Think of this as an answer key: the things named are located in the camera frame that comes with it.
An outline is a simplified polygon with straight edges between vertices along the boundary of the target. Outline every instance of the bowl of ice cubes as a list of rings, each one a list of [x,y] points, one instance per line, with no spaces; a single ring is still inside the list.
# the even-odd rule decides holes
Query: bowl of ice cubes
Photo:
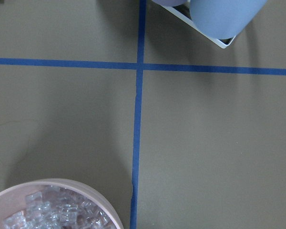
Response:
[[[0,229],[123,229],[109,201],[67,179],[23,183],[0,192]]]

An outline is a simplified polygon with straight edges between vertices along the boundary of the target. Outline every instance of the vertical blue line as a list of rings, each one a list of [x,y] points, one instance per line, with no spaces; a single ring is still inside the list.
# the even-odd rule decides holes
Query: vertical blue line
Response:
[[[133,197],[131,200],[131,210],[130,210],[131,211],[130,229],[137,228],[141,107],[142,107],[143,62],[144,62],[144,42],[145,42],[145,15],[146,15],[146,0],[140,0],[137,72],[136,72],[136,98],[134,105],[134,128],[133,128],[133,174],[132,174]]]

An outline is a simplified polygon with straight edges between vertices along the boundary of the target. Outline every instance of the light blue cylinder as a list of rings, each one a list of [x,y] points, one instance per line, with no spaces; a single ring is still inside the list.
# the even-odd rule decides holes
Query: light blue cylinder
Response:
[[[241,32],[267,0],[191,0],[195,26],[205,35],[229,39]]]
[[[153,0],[153,1],[162,6],[179,6],[186,2],[186,0]]]

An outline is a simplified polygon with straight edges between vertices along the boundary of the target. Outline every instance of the gray surface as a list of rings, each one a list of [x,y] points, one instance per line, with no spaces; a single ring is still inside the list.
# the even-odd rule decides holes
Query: gray surface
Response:
[[[129,227],[135,71],[0,66],[0,191],[67,178]]]
[[[286,229],[286,77],[145,72],[138,228]]]
[[[148,1],[145,37],[146,63],[286,68],[286,0],[268,0],[225,50]]]
[[[3,2],[0,57],[136,62],[137,1]]]

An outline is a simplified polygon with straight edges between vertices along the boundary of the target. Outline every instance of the blue line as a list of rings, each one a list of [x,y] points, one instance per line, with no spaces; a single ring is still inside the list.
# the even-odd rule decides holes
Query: blue line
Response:
[[[72,68],[105,68],[105,69],[133,69],[133,70],[137,69],[137,63],[41,60],[41,59],[0,58],[0,64],[26,65],[26,66],[72,67]]]
[[[145,63],[143,65],[143,69],[154,70],[154,71],[178,71],[178,72],[201,72],[201,73],[204,72],[204,73],[286,75],[286,69],[279,69],[279,68],[251,68],[251,67],[225,67],[225,66]]]
[[[140,161],[140,136],[141,136],[141,107],[144,65],[144,42],[145,42],[145,16],[146,0],[140,0],[138,50],[137,50],[137,74],[136,74],[136,97],[134,105],[134,128],[133,128],[133,197],[130,209],[130,229],[137,228],[138,187],[139,187],[139,161]]]

